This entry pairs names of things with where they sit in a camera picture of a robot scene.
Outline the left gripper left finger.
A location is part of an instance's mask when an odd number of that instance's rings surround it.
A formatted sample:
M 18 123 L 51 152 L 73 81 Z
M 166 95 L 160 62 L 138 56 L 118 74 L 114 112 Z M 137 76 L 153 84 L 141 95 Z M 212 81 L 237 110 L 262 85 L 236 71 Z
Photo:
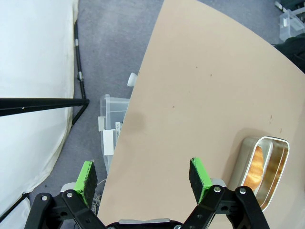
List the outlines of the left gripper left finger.
M 57 196 L 39 193 L 28 215 L 26 229 L 59 229 L 66 220 L 74 220 L 81 229 L 105 229 L 92 211 L 98 179 L 93 161 L 84 162 L 73 188 Z

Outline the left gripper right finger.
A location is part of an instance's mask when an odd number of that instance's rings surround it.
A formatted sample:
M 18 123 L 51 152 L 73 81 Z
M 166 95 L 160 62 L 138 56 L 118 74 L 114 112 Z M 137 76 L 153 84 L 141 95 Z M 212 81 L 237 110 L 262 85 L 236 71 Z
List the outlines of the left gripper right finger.
M 189 181 L 197 206 L 182 224 L 182 229 L 206 229 L 217 214 L 226 215 L 234 229 L 270 228 L 249 187 L 229 190 L 214 185 L 197 157 L 190 159 Z

